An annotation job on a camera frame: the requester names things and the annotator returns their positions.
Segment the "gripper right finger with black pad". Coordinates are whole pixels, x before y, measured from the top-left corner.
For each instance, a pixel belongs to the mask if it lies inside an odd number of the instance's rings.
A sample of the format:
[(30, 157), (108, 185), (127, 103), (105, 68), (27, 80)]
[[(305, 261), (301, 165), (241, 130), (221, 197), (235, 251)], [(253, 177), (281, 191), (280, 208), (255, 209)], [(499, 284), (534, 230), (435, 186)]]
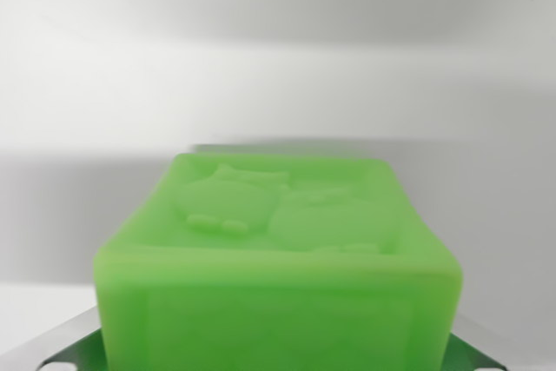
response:
[(535, 361), (515, 344), (464, 315), (453, 321), (443, 370), (534, 370)]

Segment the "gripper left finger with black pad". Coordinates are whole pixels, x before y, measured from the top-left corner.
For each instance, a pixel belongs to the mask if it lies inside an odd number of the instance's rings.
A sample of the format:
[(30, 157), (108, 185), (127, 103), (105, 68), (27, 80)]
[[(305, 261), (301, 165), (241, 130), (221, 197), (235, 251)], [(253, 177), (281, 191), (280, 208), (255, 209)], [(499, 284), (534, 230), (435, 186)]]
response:
[(2, 370), (106, 370), (97, 307), (1, 355)]

